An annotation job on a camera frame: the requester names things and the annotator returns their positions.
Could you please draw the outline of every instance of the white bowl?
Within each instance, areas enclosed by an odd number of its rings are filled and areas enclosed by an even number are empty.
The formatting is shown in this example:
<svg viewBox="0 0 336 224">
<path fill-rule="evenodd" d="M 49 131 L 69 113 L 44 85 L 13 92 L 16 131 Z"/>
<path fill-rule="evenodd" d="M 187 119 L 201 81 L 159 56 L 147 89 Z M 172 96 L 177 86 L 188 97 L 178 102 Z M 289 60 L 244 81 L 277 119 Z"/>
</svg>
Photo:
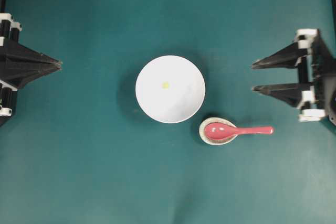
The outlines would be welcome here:
<svg viewBox="0 0 336 224">
<path fill-rule="evenodd" d="M 135 84 L 141 109 L 162 123 L 179 123 L 201 107 L 205 83 L 199 69 L 189 60 L 173 55 L 150 61 Z"/>
</svg>

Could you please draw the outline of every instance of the teal tablecloth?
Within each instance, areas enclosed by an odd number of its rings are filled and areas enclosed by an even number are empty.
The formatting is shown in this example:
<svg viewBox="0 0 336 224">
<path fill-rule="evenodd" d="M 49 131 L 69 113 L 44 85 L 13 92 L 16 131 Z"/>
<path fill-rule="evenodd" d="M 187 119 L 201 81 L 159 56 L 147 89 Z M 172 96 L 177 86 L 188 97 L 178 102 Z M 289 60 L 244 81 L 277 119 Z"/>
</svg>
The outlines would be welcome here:
<svg viewBox="0 0 336 224">
<path fill-rule="evenodd" d="M 296 82 L 286 69 L 251 70 L 320 28 L 336 52 L 330 0 L 7 0 L 20 42 L 64 69 L 20 91 L 0 129 L 0 223 L 335 223 L 336 137 L 321 123 L 253 93 Z M 148 118 L 134 97 L 140 69 L 167 54 L 205 76 L 199 112 L 183 123 Z M 271 136 L 204 144 L 218 115 Z"/>
</svg>

